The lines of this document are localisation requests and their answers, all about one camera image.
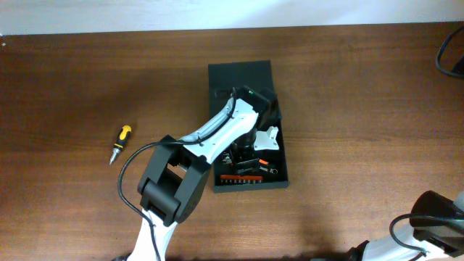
white wall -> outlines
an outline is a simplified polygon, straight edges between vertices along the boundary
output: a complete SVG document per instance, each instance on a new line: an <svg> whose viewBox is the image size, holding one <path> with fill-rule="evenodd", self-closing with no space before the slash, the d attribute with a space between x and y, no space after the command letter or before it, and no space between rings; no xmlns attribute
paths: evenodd
<svg viewBox="0 0 464 261"><path fill-rule="evenodd" d="M0 0L0 33L464 20L464 0Z"/></svg>

screwdriver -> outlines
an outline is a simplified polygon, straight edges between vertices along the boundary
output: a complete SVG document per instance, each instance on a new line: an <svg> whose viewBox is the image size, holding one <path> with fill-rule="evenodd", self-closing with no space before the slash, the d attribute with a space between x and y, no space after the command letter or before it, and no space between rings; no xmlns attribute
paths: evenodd
<svg viewBox="0 0 464 261"><path fill-rule="evenodd" d="M111 165L124 149L125 144L128 142L129 137L131 136L132 128L129 125L124 125L121 128L121 131L117 135L116 143L113 146L113 154L109 159L109 164Z"/></svg>

